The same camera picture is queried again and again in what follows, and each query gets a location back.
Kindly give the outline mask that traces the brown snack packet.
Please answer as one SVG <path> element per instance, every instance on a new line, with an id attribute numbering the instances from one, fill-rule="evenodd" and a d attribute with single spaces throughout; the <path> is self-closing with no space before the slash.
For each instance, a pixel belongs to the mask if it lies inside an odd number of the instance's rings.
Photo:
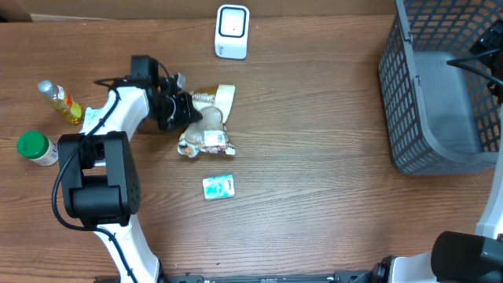
<path id="1" fill-rule="evenodd" d="M 220 84 L 213 88 L 191 92 L 194 108 L 201 112 L 204 118 L 190 123 L 185 131 L 225 130 L 224 126 L 233 106 L 235 91 L 234 85 Z"/>

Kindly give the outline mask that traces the white barcode snack packet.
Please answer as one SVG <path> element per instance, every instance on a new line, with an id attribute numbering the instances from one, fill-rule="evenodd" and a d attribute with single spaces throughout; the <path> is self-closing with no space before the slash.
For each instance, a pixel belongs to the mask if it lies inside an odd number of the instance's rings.
<path id="1" fill-rule="evenodd" d="M 178 153 L 189 158 L 199 153 L 224 154 L 234 156 L 236 150 L 225 130 L 188 130 L 178 141 Z"/>

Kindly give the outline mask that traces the teal tissue pack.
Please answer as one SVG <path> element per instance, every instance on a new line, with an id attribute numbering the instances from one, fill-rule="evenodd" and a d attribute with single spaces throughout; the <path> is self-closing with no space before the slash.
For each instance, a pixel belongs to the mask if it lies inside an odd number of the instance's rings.
<path id="1" fill-rule="evenodd" d="M 232 175 L 219 175 L 203 179 L 205 200 L 218 200 L 235 196 Z"/>

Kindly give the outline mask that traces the teal snack bar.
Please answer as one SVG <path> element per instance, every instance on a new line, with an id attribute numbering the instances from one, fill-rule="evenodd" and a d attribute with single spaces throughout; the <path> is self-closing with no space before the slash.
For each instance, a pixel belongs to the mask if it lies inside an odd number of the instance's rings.
<path id="1" fill-rule="evenodd" d="M 83 127 L 80 133 L 88 134 L 90 131 L 92 131 L 97 126 L 99 119 L 101 118 L 101 113 L 101 108 L 87 107 L 83 120 Z"/>

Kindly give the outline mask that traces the yellow liquid bottle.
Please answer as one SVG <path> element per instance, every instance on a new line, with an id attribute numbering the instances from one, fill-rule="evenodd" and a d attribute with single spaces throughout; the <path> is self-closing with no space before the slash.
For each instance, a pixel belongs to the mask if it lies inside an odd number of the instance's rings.
<path id="1" fill-rule="evenodd" d="M 59 112 L 68 122 L 74 125 L 83 122 L 84 108 L 62 86 L 54 84 L 49 80 L 43 80 L 38 84 L 38 89 L 51 107 Z"/>

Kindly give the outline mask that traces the green lid jar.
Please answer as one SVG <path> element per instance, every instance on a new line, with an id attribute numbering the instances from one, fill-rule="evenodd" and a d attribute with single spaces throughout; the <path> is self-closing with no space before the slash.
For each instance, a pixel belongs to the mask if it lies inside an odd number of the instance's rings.
<path id="1" fill-rule="evenodd" d="M 58 161 L 57 144 L 38 131 L 22 134 L 17 141 L 17 152 L 44 167 Z"/>

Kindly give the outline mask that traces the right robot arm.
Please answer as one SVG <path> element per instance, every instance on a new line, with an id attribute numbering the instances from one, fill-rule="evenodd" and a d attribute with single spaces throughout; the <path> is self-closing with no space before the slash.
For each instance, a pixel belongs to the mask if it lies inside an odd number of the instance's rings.
<path id="1" fill-rule="evenodd" d="M 494 169 L 473 234 L 441 233 L 430 252 L 389 256 L 366 282 L 499 282 L 502 279 L 502 111 L 488 90 L 501 47 L 470 20 L 397 17 L 379 64 L 395 166 L 407 175 Z"/>

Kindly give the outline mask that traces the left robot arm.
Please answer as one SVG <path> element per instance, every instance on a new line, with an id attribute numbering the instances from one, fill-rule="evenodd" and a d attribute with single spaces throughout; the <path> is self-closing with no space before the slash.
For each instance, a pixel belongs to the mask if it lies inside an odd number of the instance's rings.
<path id="1" fill-rule="evenodd" d="M 184 91 L 182 76 L 160 75 L 164 68 L 149 55 L 135 55 L 129 75 L 97 80 L 108 91 L 99 116 L 58 141 L 53 214 L 70 230 L 98 235 L 119 271 L 118 282 L 168 280 L 139 224 L 141 186 L 130 140 L 148 118 L 161 131 L 203 118 Z"/>

